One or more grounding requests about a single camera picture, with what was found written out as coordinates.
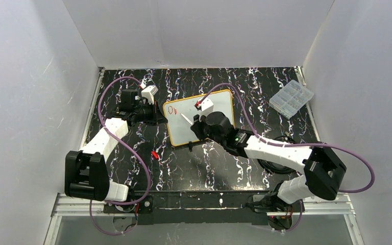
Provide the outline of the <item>yellow framed whiteboard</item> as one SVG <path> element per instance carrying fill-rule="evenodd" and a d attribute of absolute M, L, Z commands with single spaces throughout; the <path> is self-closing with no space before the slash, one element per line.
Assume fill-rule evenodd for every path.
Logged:
<path fill-rule="evenodd" d="M 185 121 L 181 113 L 193 121 L 193 117 L 199 114 L 194 105 L 203 97 L 204 95 L 200 94 L 163 104 L 162 109 L 168 120 L 167 131 L 172 146 L 177 147 L 189 142 L 198 142 L 199 139 L 191 131 L 190 124 Z M 231 124 L 235 125 L 232 92 L 229 89 L 212 92 L 207 98 L 214 103 L 214 111 L 221 111 L 229 118 Z"/>

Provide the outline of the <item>red white marker pen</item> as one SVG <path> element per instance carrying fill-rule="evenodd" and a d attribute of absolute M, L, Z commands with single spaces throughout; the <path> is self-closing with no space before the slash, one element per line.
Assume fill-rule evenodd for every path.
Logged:
<path fill-rule="evenodd" d="M 181 116 L 185 119 L 185 121 L 190 124 L 193 125 L 193 121 L 191 121 L 187 116 L 185 116 L 183 113 L 181 113 Z"/>

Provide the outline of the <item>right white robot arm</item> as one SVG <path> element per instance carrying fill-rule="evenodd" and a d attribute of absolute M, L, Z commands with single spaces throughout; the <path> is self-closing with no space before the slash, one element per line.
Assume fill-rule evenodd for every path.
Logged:
<path fill-rule="evenodd" d="M 195 115 L 190 129 L 200 140 L 210 139 L 233 156 L 264 160 L 291 168 L 301 175 L 278 184 L 271 201 L 292 204 L 307 197 L 333 201 L 346 173 L 346 166 L 328 147 L 298 146 L 258 138 L 253 132 L 235 128 L 219 111 Z"/>

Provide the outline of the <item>red marker cap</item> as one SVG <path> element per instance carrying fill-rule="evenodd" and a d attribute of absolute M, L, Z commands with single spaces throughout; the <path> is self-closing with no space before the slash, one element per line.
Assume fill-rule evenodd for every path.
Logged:
<path fill-rule="evenodd" d="M 152 156 L 153 156 L 155 159 L 159 160 L 159 155 L 157 154 L 157 152 L 151 151 L 151 153 L 152 153 Z"/>

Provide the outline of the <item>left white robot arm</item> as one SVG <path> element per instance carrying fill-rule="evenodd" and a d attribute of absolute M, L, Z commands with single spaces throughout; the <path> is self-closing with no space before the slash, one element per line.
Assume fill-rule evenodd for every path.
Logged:
<path fill-rule="evenodd" d="M 136 123 L 151 126 L 167 123 L 154 95 L 155 85 L 141 92 L 125 89 L 120 103 L 105 120 L 105 126 L 79 151 L 69 151 L 65 157 L 65 189 L 68 197 L 96 201 L 125 202 L 129 187 L 111 180 L 106 161 L 118 140 Z"/>

